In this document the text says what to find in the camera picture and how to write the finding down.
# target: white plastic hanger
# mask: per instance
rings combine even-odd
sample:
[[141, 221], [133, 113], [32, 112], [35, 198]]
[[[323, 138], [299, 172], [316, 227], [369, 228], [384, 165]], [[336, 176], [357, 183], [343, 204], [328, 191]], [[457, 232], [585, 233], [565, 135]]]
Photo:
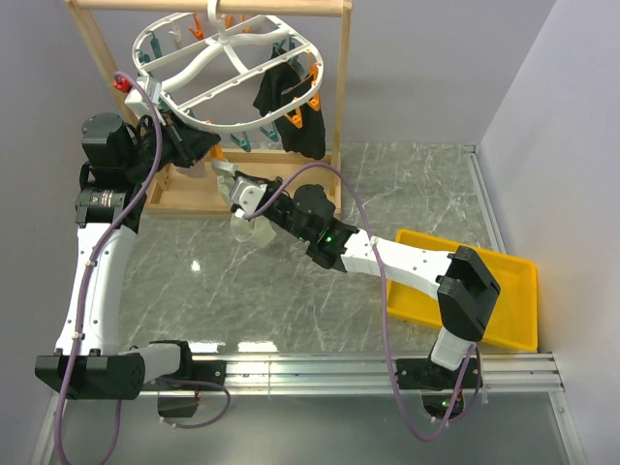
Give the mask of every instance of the white plastic hanger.
[[[210, 99], [221, 93], [227, 91], [230, 92], [241, 82], [264, 74], [267, 70], [274, 68], [281, 63], [287, 62], [302, 53], [309, 53], [313, 55], [316, 63], [323, 63], [323, 58], [317, 48], [299, 35], [291, 26], [282, 21], [279, 17], [273, 15], [257, 15], [246, 21], [240, 22], [229, 29], [226, 29], [225, 17], [217, 16], [217, 4], [217, 0], [209, 1], [207, 4], [208, 19], [211, 25], [217, 29], [218, 32], [216, 34], [193, 44], [183, 46], [179, 50], [166, 54], [161, 58], [152, 60], [149, 63], [140, 62], [138, 52], [135, 51], [133, 53], [134, 64], [139, 73], [143, 76], [148, 76], [149, 73], [152, 74], [154, 70], [181, 59], [191, 53], [198, 53], [190, 64], [183, 70], [175, 76], [165, 79], [162, 82], [161, 99], [184, 123], [195, 129], [217, 134], [242, 133], [244, 131], [257, 130], [261, 127], [267, 126], [277, 118], [301, 107], [314, 97], [323, 82], [324, 66], [318, 67], [318, 75], [313, 80], [312, 87], [305, 94], [294, 99], [292, 102], [279, 108], [278, 110], [272, 111], [266, 116], [253, 121], [236, 124], [218, 124], [212, 120], [209, 122], [200, 121], [191, 114], [188, 114], [191, 113], [190, 110], [197, 105], [208, 102]], [[150, 32], [157, 31], [159, 28], [169, 28], [172, 22], [179, 21], [181, 18], [190, 15], [191, 13], [169, 15], [150, 24], [136, 38], [133, 50], [140, 50], [142, 43], [146, 39], [150, 39]], [[276, 29], [262, 34], [243, 33], [244, 29], [247, 30], [247, 28], [260, 24], [261, 22], [270, 22], [276, 27]], [[288, 40], [289, 38], [293, 39], [297, 44], [294, 49], [289, 50], [276, 58], [270, 59], [252, 69], [248, 69], [243, 64], [234, 50], [234, 48], [238, 46], [271, 46], [274, 43], [285, 39]], [[226, 53], [228, 58], [231, 60], [232, 65], [238, 72], [238, 76], [216, 85], [211, 89], [205, 90], [201, 94], [187, 100], [186, 102], [178, 103], [172, 99], [171, 92], [187, 85], [204, 67], [209, 64], [214, 57], [222, 53]]]

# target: wooden base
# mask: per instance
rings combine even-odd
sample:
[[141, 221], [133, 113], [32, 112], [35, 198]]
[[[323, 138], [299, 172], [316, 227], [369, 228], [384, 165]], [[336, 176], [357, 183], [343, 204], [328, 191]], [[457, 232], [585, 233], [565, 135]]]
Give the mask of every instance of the wooden base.
[[[240, 171], [268, 179], [276, 176], [288, 179], [303, 165], [315, 161], [282, 150], [253, 150], [246, 153], [240, 149], [224, 149], [224, 155], [229, 162], [237, 164]], [[321, 161], [331, 164], [331, 154], [327, 152]], [[168, 189], [153, 181], [146, 199], [146, 212], [152, 217], [160, 218], [230, 218], [230, 208], [220, 197], [217, 176], [211, 170], [209, 162], [210, 160], [204, 162], [206, 177], [203, 178], [188, 177], [168, 165], [161, 171], [165, 173]], [[340, 218], [342, 203], [338, 176], [328, 170], [311, 169], [293, 181], [287, 191], [293, 195], [297, 187], [303, 184], [321, 184], [329, 200], [336, 205], [336, 217]]]

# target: wooden rack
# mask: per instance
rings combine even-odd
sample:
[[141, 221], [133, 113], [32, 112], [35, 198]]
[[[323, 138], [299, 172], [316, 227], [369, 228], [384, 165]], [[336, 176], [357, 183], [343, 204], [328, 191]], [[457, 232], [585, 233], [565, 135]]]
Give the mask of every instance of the wooden rack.
[[[124, 94], [112, 86], [117, 71], [97, 21], [91, 10], [157, 11], [195, 13], [205, 12], [207, 0], [65, 0], [77, 29], [108, 85], [123, 118], [136, 123], [134, 114], [125, 107]], [[349, 58], [349, 33], [351, 29], [352, 0], [219, 0], [218, 13], [247, 15], [334, 16], [341, 18], [340, 51], [336, 79], [335, 125], [332, 149], [323, 161], [340, 170], [340, 131], [345, 107], [345, 84]], [[245, 153], [238, 149], [224, 149], [226, 158], [239, 165], [241, 171], [255, 176], [274, 178], [289, 177], [298, 168], [314, 162], [299, 154], [282, 150], [252, 150]], [[220, 198], [216, 175], [205, 156], [206, 178], [191, 178], [168, 165], [157, 173], [149, 188], [146, 210], [151, 216], [228, 218], [229, 207]], [[300, 184], [321, 184], [329, 199], [336, 205], [336, 215], [341, 213], [341, 182], [331, 171], [309, 170], [292, 185], [294, 192]]]

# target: gray marble surface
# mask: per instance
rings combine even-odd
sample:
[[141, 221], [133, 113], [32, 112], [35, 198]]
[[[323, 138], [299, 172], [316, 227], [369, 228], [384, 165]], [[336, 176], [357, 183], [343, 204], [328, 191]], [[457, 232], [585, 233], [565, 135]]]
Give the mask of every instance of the gray marble surface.
[[[490, 247], [461, 145], [346, 143], [343, 172], [375, 234], [401, 228]], [[343, 187], [343, 220], [361, 226]], [[379, 279], [324, 270], [284, 232], [236, 243], [228, 222], [143, 215], [121, 302], [123, 345], [183, 339], [221, 353], [379, 352]], [[428, 352], [437, 331], [390, 319], [395, 351]]]

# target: white wall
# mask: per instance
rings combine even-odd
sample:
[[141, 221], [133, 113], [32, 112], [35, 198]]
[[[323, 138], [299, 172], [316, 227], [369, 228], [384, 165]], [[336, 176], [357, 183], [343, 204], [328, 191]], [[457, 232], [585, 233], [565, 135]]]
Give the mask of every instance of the white wall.
[[[553, 1], [354, 0], [343, 140], [480, 142]], [[96, 14], [120, 67], [133, 69], [134, 39], [161, 16]], [[286, 21], [325, 59], [322, 97], [331, 132], [339, 21]], [[258, 83], [241, 90], [213, 113], [232, 120], [247, 114], [257, 90]]]
[[60, 333], [76, 260], [83, 120], [111, 98], [61, 0], [0, 15], [0, 462], [26, 463], [50, 391], [34, 376]]
[[538, 263], [590, 463], [618, 463], [620, 3], [558, 0], [482, 140], [509, 252]]

